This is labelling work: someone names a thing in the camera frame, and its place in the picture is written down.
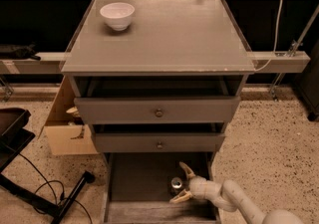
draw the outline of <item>speckled floor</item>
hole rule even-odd
[[[61,180],[70,192],[85,170],[97,180],[86,185],[78,200],[87,208],[93,223],[100,223],[106,167],[99,155],[53,156],[42,127],[56,89],[16,91],[1,108],[29,110],[27,129],[37,137],[23,150],[47,179]],[[283,208],[298,215],[305,224],[319,223],[319,125],[307,119],[307,109],[290,88],[279,88],[274,102],[266,88],[245,88],[242,102],[226,130],[226,140],[217,154],[214,180],[235,180],[264,212]],[[3,172],[13,182],[35,191],[44,181],[31,165],[18,156]],[[53,200],[49,189],[41,195]],[[0,190],[0,223],[51,223],[32,207]],[[220,211],[222,224],[245,223],[238,212]],[[89,223],[74,205],[62,223]]]

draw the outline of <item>desk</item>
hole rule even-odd
[[[99,14],[112,2],[136,8],[124,32],[108,28]],[[206,215],[196,219],[198,211],[188,217],[181,208],[168,211],[166,200],[171,197],[167,178],[180,173],[178,160],[193,165],[201,162],[199,157],[213,160],[243,84],[254,72],[220,0],[95,0],[62,72],[71,81],[97,151],[116,159],[109,161],[116,174],[116,187],[110,185],[116,200],[107,199],[106,223],[144,222],[148,210],[154,222],[218,223]],[[160,172],[149,173],[154,168]],[[147,183],[137,177],[147,177]],[[137,197],[145,194],[152,203],[141,205]],[[124,199],[128,204],[118,207],[115,201]]]

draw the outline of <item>bottom drawer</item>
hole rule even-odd
[[[95,125],[98,152],[216,152],[225,135],[216,124]]]

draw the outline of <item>white cable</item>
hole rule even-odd
[[[276,20],[275,42],[274,42],[274,45],[273,45],[273,53],[275,53],[276,49],[277,49],[278,29],[279,29],[282,2],[283,2],[283,0],[280,0],[280,2],[279,2],[279,8],[278,8],[278,14],[277,14],[277,20]],[[263,70],[265,67],[267,67],[269,65],[270,62],[271,62],[271,60],[268,60],[267,63],[265,65],[263,65],[261,68],[255,69],[255,72],[259,72],[260,70]]]

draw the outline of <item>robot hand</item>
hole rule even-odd
[[[248,224],[303,224],[297,216],[286,210],[274,210],[264,214],[232,180],[226,180],[221,185],[195,175],[183,162],[180,162],[179,166],[186,174],[189,189],[183,190],[171,199],[170,203],[179,203],[190,198],[206,199],[216,207],[228,212],[238,209]]]

